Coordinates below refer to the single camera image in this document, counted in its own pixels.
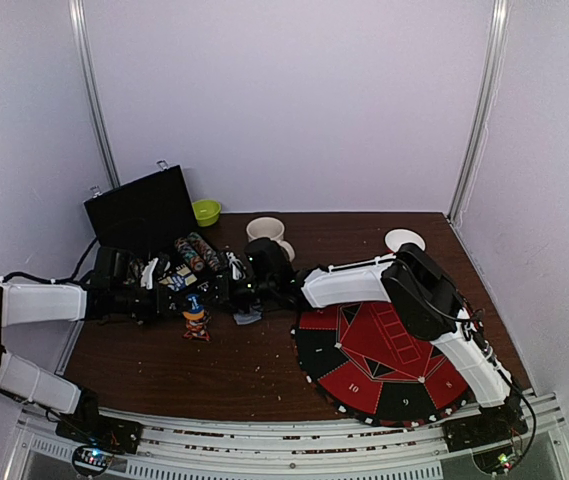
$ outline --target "wooden table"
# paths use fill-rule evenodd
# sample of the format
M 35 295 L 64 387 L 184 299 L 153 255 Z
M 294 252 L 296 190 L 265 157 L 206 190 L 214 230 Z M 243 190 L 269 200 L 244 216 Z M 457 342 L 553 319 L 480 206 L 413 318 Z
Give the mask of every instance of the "wooden table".
M 218 246 L 237 253 L 245 225 L 257 214 L 223 215 L 206 229 Z M 471 262 L 439 213 L 287 213 L 296 268 L 365 260 L 385 252 L 384 234 L 408 228 L 426 241 L 428 253 L 455 279 L 476 307 L 486 309 L 486 336 L 498 358 L 523 386 L 530 383 L 517 352 Z M 214 313 L 210 343 L 182 339 L 184 322 L 87 323 L 66 377 L 89 387 L 103 406 L 137 413 L 232 421 L 334 419 L 339 414 L 310 387 L 292 351 L 290 312 L 269 313 L 239 327 Z

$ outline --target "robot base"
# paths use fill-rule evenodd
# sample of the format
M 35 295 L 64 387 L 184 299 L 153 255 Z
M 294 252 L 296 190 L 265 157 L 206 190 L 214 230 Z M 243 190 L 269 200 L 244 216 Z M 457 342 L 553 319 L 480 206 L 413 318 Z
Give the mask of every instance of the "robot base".
M 105 417 L 100 415 L 97 429 L 91 432 L 91 437 L 99 445 L 113 445 L 114 451 L 135 454 L 142 435 L 142 425 L 129 420 Z M 85 435 L 72 428 L 66 422 L 60 422 L 55 429 L 56 435 L 68 438 L 78 443 L 91 444 Z

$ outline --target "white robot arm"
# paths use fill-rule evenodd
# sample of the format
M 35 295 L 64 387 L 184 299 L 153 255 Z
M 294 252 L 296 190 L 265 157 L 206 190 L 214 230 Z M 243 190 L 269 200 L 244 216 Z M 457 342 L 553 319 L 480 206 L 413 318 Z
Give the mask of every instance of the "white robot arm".
M 382 274 L 395 261 L 395 255 L 390 254 L 368 262 L 313 270 L 304 280 L 302 293 L 313 308 L 338 303 L 391 302 Z M 510 388 L 499 372 L 502 371 L 509 381 L 510 373 L 494 357 L 488 343 L 480 348 L 469 338 L 469 332 L 478 332 L 473 322 L 464 323 L 470 319 L 467 307 L 459 308 L 455 316 L 459 319 L 456 331 L 439 335 L 430 340 L 431 344 L 446 355 L 464 377 L 473 390 L 477 403 L 482 407 L 503 405 Z

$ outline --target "black cable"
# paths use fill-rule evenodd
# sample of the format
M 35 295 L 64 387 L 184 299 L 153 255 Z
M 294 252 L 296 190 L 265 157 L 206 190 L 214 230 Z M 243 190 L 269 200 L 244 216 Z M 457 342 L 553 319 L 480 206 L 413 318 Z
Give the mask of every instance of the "black cable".
M 474 323 L 478 320 L 480 320 L 481 316 L 484 315 L 484 310 L 479 309 L 477 310 L 477 312 L 473 312 L 471 318 L 457 318 L 457 317 L 453 317 L 452 315 L 449 315 L 446 312 L 443 312 L 442 310 L 440 310 L 439 308 L 437 308 L 435 305 L 433 305 L 424 295 L 424 293 L 422 292 L 421 287 L 418 284 L 418 280 L 417 278 L 415 278 L 415 274 L 413 273 L 413 271 L 411 270 L 411 267 L 409 267 L 409 265 L 404 261 L 404 260 L 400 260 L 399 258 L 395 257 L 395 259 L 393 260 L 393 263 L 397 263 L 398 265 L 402 266 L 404 268 L 404 270 L 406 270 L 406 272 L 409 274 L 409 278 L 411 279 L 411 281 L 413 282 L 413 285 L 415 286 L 415 289 L 417 291 L 417 294 L 422 297 L 422 300 L 424 301 L 424 303 L 436 314 L 441 315 L 444 318 L 447 318 L 449 320 L 452 320 L 456 323 Z
M 73 273 L 71 273 L 71 276 L 67 277 L 67 278 L 63 278 L 62 280 L 60 280 L 61 283 L 68 283 L 68 282 L 75 281 L 75 278 L 80 273 L 80 269 L 82 268 L 82 265 L 86 261 L 86 257 L 88 257 L 88 254 L 91 253 L 91 250 L 93 250 L 93 247 L 95 246 L 95 244 L 98 241 L 99 241 L 99 238 L 96 235 L 95 238 L 93 238 L 93 240 L 91 240 L 91 243 L 88 244 L 88 247 L 86 247 L 86 249 L 84 249 L 84 252 L 80 256 L 80 259 L 77 261 L 77 264 L 75 265 L 75 268 L 73 269 Z
M 528 451 L 531 449 L 531 446 L 533 445 L 533 441 L 535 440 L 535 434 L 537 433 L 537 416 L 535 415 L 535 411 L 533 410 L 533 407 L 531 406 L 530 402 L 528 401 L 528 399 L 526 398 L 524 393 L 522 393 L 522 391 L 519 388 L 517 388 L 515 385 L 513 385 L 513 382 L 511 382 L 506 377 L 506 374 L 504 374 L 504 372 L 502 370 L 498 369 L 497 373 L 500 374 L 500 377 L 502 377 L 502 380 L 504 380 L 506 385 L 508 385 L 511 388 L 511 390 L 513 390 L 517 394 L 517 396 L 520 397 L 524 401 L 524 403 L 526 404 L 526 408 L 528 408 L 528 410 L 531 412 L 531 418 L 533 419 L 533 429 L 531 430 L 531 438 L 528 441 L 528 443 L 526 444 L 526 448 L 524 449 L 522 454 L 519 455 L 517 460 L 515 460 L 513 465 L 511 465 L 510 470 L 513 470 L 516 466 L 518 466 L 520 463 L 522 463 L 522 460 L 524 460 L 524 457 L 526 456 Z
M 50 412 L 49 412 L 48 410 L 46 410 L 46 415 L 45 415 L 45 417 L 46 417 L 46 419 L 47 419 L 49 422 L 51 422 L 51 423 L 60 423 L 59 420 L 51 420 L 51 417 L 50 417 L 49 415 L 50 415 Z

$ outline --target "black segment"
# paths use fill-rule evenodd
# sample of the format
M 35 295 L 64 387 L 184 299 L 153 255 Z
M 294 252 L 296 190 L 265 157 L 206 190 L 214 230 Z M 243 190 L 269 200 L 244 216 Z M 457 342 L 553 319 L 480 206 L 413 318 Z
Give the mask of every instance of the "black segment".
M 437 347 L 433 347 L 433 350 L 431 351 L 431 358 L 435 358 L 435 357 L 439 357 L 440 355 L 444 355 L 439 348 Z
M 337 367 L 348 362 L 348 358 L 337 348 L 335 330 L 297 329 L 297 342 L 300 367 L 316 380 Z
M 389 368 L 386 365 L 384 365 L 383 363 L 380 363 L 377 366 L 377 369 L 375 370 L 375 372 L 373 372 L 373 376 L 381 377 L 382 375 L 386 375 L 387 373 L 393 373 L 394 371 L 395 370 L 393 370 L 392 368 Z
M 379 367 L 380 364 L 375 360 L 371 360 L 370 358 L 365 357 L 364 360 L 366 360 L 366 365 L 368 365 L 368 370 L 371 372 L 371 375 L 375 375 L 377 367 Z
M 350 307 L 345 307 L 342 309 L 342 314 L 344 315 L 344 318 L 349 325 L 353 322 L 353 320 L 355 320 L 357 312 L 360 311 L 361 306 L 362 304 L 358 303 L 357 305 L 351 305 Z
M 400 388 L 385 383 L 377 406 L 376 416 L 384 419 L 423 419 L 425 412 L 437 413 L 431 397 L 421 383 L 404 383 Z

